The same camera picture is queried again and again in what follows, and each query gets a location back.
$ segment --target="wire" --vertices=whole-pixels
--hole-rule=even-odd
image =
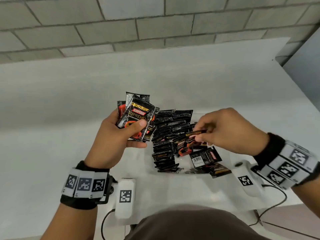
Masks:
[[[262,217],[262,216],[263,216],[267,211],[269,211],[269,210],[271,210],[272,208],[275,208],[275,207],[277,207],[277,206],[279,206],[279,205],[283,204],[283,203],[287,200],[287,198],[288,198],[288,196],[286,195],[286,193],[285,193],[285,192],[283,192],[281,189],[279,189],[279,188],[278,188],[278,187],[276,187],[276,186],[268,185],[268,184],[263,184],[263,185],[262,185],[262,187],[272,187],[272,188],[276,188],[277,190],[280,190],[280,191],[284,194],[284,200],[283,200],[283,201],[281,201],[280,203],[278,203],[278,204],[276,204],[276,205],[274,205],[274,206],[271,206],[270,208],[266,209],[264,212],[262,212],[262,213],[261,213],[261,215],[259,215],[259,216],[258,216],[258,220],[257,220],[257,222],[256,222],[256,223],[254,223],[254,224],[251,224],[251,225],[249,225],[249,226],[257,225],[257,224],[259,223],[259,221],[260,221],[261,217]]]
[[[104,238],[104,235],[103,235],[103,224],[104,224],[104,221],[106,220],[107,216],[108,216],[111,212],[115,212],[115,211],[116,211],[116,209],[110,210],[110,211],[106,214],[106,216],[103,218],[103,221],[102,221],[102,224],[101,224],[101,236],[102,236],[102,239],[103,239],[103,240],[106,240],[106,239]]]

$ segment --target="barcode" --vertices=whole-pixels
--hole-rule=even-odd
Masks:
[[[191,159],[195,168],[205,165],[201,156],[195,157]]]

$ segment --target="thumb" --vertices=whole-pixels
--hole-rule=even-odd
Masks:
[[[211,144],[214,144],[215,145],[215,142],[216,142],[216,136],[214,133],[202,133],[200,135],[196,135],[195,136],[195,141],[197,142],[209,142]]]
[[[137,122],[132,123],[128,127],[122,129],[123,133],[126,135],[126,137],[130,138],[134,134],[142,131],[143,128],[147,126],[146,120],[138,120]]]

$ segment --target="kopiko logo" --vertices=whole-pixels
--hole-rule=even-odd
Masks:
[[[141,110],[138,110],[138,109],[136,109],[136,108],[134,108],[132,111],[133,111],[134,113],[140,114],[140,115],[142,115],[142,116],[144,116],[144,115],[146,114],[145,112],[142,112]]]
[[[213,157],[214,160],[217,160],[213,152],[210,152],[211,156]]]

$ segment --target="person's left arm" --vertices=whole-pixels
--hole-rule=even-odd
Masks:
[[[124,129],[119,129],[115,125],[117,120],[117,109],[103,120],[84,160],[86,166],[111,169],[120,161],[125,148],[146,148],[146,143],[128,140],[146,127],[145,120],[139,120]],[[97,207],[91,210],[79,210],[61,203],[41,240],[92,240],[97,213]]]

